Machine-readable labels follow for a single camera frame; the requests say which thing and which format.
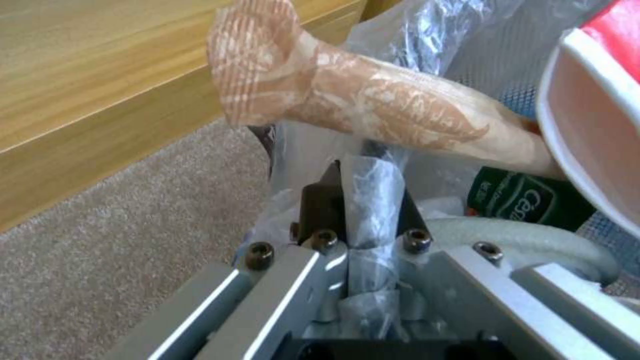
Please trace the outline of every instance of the black metal part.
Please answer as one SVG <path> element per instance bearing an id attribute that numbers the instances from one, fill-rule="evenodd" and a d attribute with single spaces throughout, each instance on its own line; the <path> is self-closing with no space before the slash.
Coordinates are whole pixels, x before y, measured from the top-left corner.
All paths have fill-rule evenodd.
<path id="1" fill-rule="evenodd" d="M 410 254 L 426 252 L 431 242 L 431 234 L 424 229 L 409 229 L 403 234 L 403 248 Z"/>
<path id="2" fill-rule="evenodd" d="M 322 229 L 335 231 L 340 241 L 346 241 L 344 218 L 344 193 L 340 181 L 340 162 L 334 161 L 324 172 L 320 181 L 305 186 L 300 200 L 300 219 L 292 236 L 298 245 Z M 410 229 L 427 230 L 411 194 L 404 189 L 396 236 Z"/>
<path id="3" fill-rule="evenodd" d="M 318 230 L 335 231 L 338 239 L 346 240 L 344 194 L 340 182 L 340 162 L 334 161 L 319 182 L 305 186 L 300 199 L 298 245 Z"/>
<path id="4" fill-rule="evenodd" d="M 311 249 L 323 255 L 326 255 L 337 244 L 338 236 L 335 231 L 330 229 L 318 230 L 311 236 Z"/>
<path id="5" fill-rule="evenodd" d="M 497 265 L 504 254 L 498 245 L 486 241 L 479 241 L 473 245 L 473 249 L 490 263 Z"/>
<path id="6" fill-rule="evenodd" d="M 288 339 L 276 351 L 277 360 L 341 359 L 515 359 L 499 341 Z"/>
<path id="7" fill-rule="evenodd" d="M 274 250 L 270 243 L 258 241 L 249 245 L 244 261 L 251 270 L 266 270 L 273 263 Z"/>

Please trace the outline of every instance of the plastic bag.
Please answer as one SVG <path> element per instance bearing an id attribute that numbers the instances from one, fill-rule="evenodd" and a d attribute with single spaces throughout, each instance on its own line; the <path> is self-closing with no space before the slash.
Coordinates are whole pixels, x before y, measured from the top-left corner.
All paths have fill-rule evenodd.
<path id="1" fill-rule="evenodd" d="M 531 116 L 541 66 L 562 30 L 579 24 L 605 2 L 406 0 L 355 26 L 346 47 L 412 70 L 445 75 Z M 276 248 L 288 243 L 289 224 L 297 221 L 302 188 L 320 179 L 334 160 L 347 154 L 370 154 L 371 144 L 327 129 L 279 122 L 272 158 L 272 198 L 256 225 L 254 238 L 275 243 Z M 377 157 L 393 161 L 399 168 L 408 154 L 385 146 L 377 152 Z M 414 152 L 404 174 L 416 202 L 451 195 L 465 198 L 479 167 L 438 154 Z M 348 336 L 356 333 L 382 338 L 397 318 L 397 302 L 386 297 L 390 286 L 377 280 L 392 279 L 393 265 L 387 264 L 386 257 L 375 260 L 371 254 L 353 255 L 350 272 L 358 269 L 363 274 L 372 266 L 378 274 L 369 278 L 369 283 L 361 277 L 358 290 L 378 291 L 343 300 L 341 317 L 345 328 L 366 322 L 366 331 L 349 332 Z M 380 275 L 386 269 L 389 273 Z"/>

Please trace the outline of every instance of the carpet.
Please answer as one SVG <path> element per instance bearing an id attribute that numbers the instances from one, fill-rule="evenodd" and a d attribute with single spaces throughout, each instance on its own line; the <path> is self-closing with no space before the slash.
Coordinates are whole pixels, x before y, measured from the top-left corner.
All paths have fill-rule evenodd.
<path id="1" fill-rule="evenodd" d="M 267 189 L 258 139 L 216 121 L 0 234 L 0 358 L 101 356 L 230 262 Z"/>

